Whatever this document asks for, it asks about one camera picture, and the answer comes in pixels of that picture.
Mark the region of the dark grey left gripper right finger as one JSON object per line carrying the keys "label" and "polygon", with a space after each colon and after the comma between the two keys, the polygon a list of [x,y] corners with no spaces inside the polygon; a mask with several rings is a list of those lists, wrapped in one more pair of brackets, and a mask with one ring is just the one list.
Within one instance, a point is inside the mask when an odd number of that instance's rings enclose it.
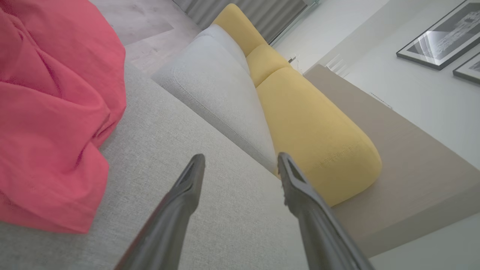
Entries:
{"label": "dark grey left gripper right finger", "polygon": [[285,152],[278,154],[285,205],[298,219],[310,270],[375,270],[331,207]]}

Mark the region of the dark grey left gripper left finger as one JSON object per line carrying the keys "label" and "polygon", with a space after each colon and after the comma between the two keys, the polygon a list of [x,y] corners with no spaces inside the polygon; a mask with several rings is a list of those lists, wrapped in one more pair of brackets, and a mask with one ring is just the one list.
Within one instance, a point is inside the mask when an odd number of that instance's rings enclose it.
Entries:
{"label": "dark grey left gripper left finger", "polygon": [[194,155],[114,270],[178,270],[191,215],[197,210],[206,159]]}

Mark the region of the red shirt with white sleeves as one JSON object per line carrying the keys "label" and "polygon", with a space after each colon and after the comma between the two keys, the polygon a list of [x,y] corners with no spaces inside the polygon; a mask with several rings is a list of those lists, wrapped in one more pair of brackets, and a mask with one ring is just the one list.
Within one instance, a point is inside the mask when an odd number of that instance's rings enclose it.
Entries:
{"label": "red shirt with white sleeves", "polygon": [[125,112],[119,37],[89,0],[0,0],[0,221],[86,234]]}

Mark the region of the large yellow sofa cushion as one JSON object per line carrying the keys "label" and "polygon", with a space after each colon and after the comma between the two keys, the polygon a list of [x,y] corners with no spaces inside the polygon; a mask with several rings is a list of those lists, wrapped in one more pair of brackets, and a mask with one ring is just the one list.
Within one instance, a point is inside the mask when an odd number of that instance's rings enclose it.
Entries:
{"label": "large yellow sofa cushion", "polygon": [[273,72],[256,87],[276,153],[288,153],[330,206],[365,191],[382,160],[370,138],[299,72]]}

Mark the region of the grey sofa back cushion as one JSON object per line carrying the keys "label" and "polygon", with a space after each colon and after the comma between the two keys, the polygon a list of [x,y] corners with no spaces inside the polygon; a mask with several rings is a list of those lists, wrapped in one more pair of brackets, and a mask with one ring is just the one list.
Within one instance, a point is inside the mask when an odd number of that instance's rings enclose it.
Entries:
{"label": "grey sofa back cushion", "polygon": [[200,32],[151,79],[274,173],[274,145],[250,69],[222,27]]}

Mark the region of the small yellow sofa cushion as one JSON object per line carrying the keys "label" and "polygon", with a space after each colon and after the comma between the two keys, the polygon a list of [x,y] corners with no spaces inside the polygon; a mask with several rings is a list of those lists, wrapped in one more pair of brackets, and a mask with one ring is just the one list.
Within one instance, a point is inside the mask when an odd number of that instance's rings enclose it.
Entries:
{"label": "small yellow sofa cushion", "polygon": [[252,22],[233,3],[226,5],[211,24],[223,28],[240,46],[245,56],[258,46],[267,44]]}

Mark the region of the grey pleated curtain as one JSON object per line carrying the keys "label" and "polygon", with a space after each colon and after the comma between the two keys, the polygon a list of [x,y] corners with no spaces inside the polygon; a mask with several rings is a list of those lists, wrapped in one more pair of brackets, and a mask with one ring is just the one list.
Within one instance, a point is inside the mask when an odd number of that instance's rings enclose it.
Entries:
{"label": "grey pleated curtain", "polygon": [[173,0],[201,29],[206,29],[224,7],[233,3],[271,43],[297,22],[319,0]]}

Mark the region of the black framed monochrome picture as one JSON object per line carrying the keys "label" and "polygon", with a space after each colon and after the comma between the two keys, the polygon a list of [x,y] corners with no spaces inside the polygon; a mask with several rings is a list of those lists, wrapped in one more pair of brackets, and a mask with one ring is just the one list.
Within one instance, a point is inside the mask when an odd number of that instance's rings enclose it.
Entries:
{"label": "black framed monochrome picture", "polygon": [[454,69],[453,75],[480,86],[480,52]]}
{"label": "black framed monochrome picture", "polygon": [[478,44],[480,0],[464,0],[396,56],[440,71]]}

